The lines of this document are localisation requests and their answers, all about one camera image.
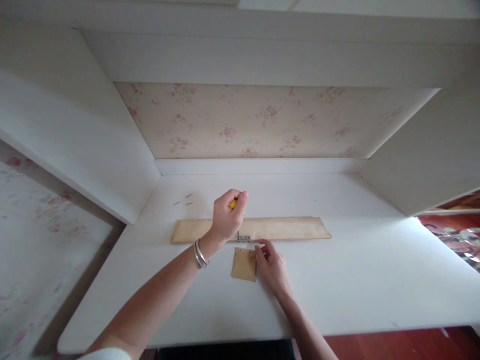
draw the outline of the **bangle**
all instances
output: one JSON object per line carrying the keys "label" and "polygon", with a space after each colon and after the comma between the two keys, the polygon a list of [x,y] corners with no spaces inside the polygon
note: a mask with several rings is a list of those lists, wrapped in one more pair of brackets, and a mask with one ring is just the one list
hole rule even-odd
{"label": "bangle", "polygon": [[195,257],[196,261],[198,262],[198,265],[200,265],[201,268],[205,268],[207,265],[205,265],[199,258],[199,254],[197,253],[197,243],[195,242],[195,245],[193,245],[193,251],[195,251]]}
{"label": "bangle", "polygon": [[198,253],[198,255],[200,255],[200,258],[202,259],[203,263],[205,264],[205,266],[202,266],[202,268],[206,268],[209,263],[208,263],[208,261],[205,259],[205,257],[204,257],[204,255],[202,254],[202,252],[200,251],[200,239],[198,239],[198,240],[195,242],[195,248],[196,248],[196,252]]}

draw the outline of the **white desk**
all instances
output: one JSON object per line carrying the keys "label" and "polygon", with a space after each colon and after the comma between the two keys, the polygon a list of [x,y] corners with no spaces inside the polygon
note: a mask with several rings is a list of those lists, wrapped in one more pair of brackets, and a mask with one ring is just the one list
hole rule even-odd
{"label": "white desk", "polygon": [[[214,200],[230,188],[249,191],[248,218],[322,218],[331,240],[275,246],[287,260],[295,294],[324,335],[480,322],[480,275],[358,175],[162,176],[65,329],[59,352],[84,352],[127,300],[187,248],[170,244],[176,221],[211,219]],[[254,247],[220,250],[151,347],[290,335],[261,281],[231,277],[237,246]]]}

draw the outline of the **right hand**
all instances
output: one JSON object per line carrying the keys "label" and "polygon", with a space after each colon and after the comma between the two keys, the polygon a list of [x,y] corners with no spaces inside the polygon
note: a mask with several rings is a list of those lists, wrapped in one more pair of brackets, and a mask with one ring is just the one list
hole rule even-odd
{"label": "right hand", "polygon": [[[235,209],[230,203],[237,199]],[[245,211],[249,202],[247,191],[231,189],[213,203],[213,225],[208,232],[212,238],[221,243],[229,241],[239,231],[244,222]]]}
{"label": "right hand", "polygon": [[291,296],[292,289],[284,256],[275,250],[270,241],[260,240],[258,243],[265,245],[255,246],[256,262],[264,281],[277,299],[281,296]]}

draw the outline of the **left arm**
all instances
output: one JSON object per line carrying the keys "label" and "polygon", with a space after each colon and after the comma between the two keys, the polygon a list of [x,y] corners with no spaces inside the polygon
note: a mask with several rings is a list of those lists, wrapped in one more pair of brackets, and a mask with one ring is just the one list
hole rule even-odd
{"label": "left arm", "polygon": [[[238,203],[232,210],[229,205],[235,198]],[[246,191],[233,189],[215,201],[213,225],[200,240],[200,250],[207,261],[239,230],[247,202]],[[180,304],[200,269],[191,246],[132,296],[86,353],[119,348],[132,359],[139,359],[152,336]]]}

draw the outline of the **white sleeve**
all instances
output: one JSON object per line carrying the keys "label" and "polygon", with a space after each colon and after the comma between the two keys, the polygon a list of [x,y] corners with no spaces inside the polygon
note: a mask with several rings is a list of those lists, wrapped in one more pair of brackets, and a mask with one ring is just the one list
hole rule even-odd
{"label": "white sleeve", "polygon": [[109,347],[89,353],[78,360],[132,360],[132,357],[122,349]]}

